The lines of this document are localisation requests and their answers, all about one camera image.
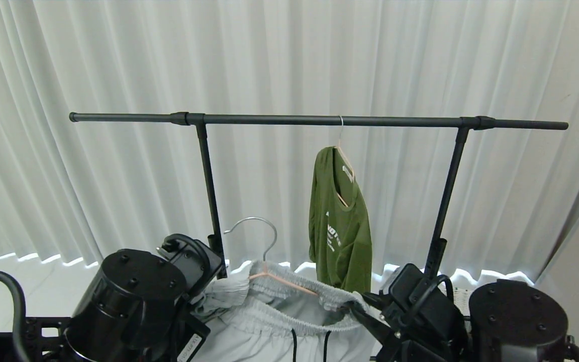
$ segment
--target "black metal rod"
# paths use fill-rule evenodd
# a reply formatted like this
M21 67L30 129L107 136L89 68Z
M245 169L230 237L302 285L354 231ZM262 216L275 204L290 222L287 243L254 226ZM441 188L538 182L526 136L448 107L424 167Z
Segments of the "black metal rod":
M457 130L457 137L455 138L455 149L450 159L450 167L448 168L448 175L446 176L446 184L444 185L444 192L441 195L441 204L439 205L439 212L437 213L437 222L435 229L432 231L432 240L430 240L430 249L428 250L428 257L426 258L426 266L424 273L428 278L437 277L437 272L441 266L441 259L446 249L446 240L441 238L441 230L446 221L446 213L448 213L448 205L450 205L450 197L455 186L455 179L459 171L459 162L461 155L464 152L464 145L468 138L470 128L462 127Z
M177 112L170 115L133 115L113 113L71 113L72 122L172 122L191 125L186 115L202 115L205 124L269 124L304 126L339 126L339 116L310 115L205 115L202 113ZM358 117L344 116L345 126L385 126L385 127L464 127L477 128L478 117L422 118L422 117ZM494 119L489 128L526 128L536 130L566 130L566 122L515 121Z
M211 213L211 223L214 233L209 235L209 247L222 260L223 267L218 272L218 279L227 278L227 268L225 268L225 251L223 250L223 233L220 229L218 218L218 202L216 200L216 190L214 188L214 175L211 169L211 159L209 158L209 143L207 142L207 126L204 123L196 124L198 133L198 143L200 145L200 157L203 160L203 171L205 172L205 184L207 185L207 197L209 198L209 212Z

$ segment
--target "vertical blind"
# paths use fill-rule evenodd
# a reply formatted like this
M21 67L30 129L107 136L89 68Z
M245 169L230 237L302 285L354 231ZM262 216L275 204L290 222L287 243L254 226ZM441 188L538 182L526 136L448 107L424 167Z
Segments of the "vertical blind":
M566 121L471 132L442 271L547 261L579 190L579 2L0 2L0 254L100 260L211 232L198 140L69 112L391 115ZM209 126L223 229L275 223L308 259L314 158L338 127ZM454 130L342 131L374 268L423 266ZM256 259L264 225L225 237Z

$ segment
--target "white curtain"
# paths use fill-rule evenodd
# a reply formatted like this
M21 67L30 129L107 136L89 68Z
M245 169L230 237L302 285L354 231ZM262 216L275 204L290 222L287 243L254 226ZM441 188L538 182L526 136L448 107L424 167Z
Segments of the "white curtain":
M579 2L0 2L0 254L86 263L211 233L193 128L69 112L566 121L468 137L443 271L538 275L579 190ZM307 261L314 158L339 128L209 126L223 229L268 218ZM451 129L353 128L374 268L423 266ZM256 259L263 224L225 237Z

